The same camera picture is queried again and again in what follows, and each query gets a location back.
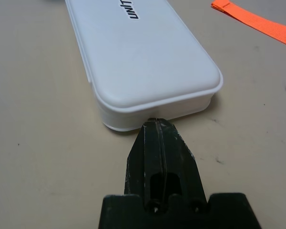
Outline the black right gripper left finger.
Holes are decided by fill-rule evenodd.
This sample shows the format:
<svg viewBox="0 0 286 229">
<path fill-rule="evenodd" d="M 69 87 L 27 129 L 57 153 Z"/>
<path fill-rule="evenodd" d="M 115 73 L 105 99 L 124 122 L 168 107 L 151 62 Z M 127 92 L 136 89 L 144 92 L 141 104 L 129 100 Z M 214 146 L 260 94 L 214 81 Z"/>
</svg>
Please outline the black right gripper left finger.
<svg viewBox="0 0 286 229">
<path fill-rule="evenodd" d="M 163 118 L 151 118 L 143 123 L 127 157 L 124 194 L 165 198 L 163 128 L 166 125 L 167 120 Z"/>
</svg>

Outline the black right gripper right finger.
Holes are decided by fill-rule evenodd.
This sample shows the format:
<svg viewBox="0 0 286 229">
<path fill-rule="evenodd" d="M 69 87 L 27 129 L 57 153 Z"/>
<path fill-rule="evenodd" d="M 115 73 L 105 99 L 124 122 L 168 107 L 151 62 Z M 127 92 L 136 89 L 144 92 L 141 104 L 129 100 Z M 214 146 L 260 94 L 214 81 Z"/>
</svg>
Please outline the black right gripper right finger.
<svg viewBox="0 0 286 229">
<path fill-rule="evenodd" d="M 207 200 L 194 155 L 173 124 L 165 119 L 158 121 L 161 128 L 167 174 L 166 196 L 178 194 L 187 203 L 206 203 Z"/>
</svg>

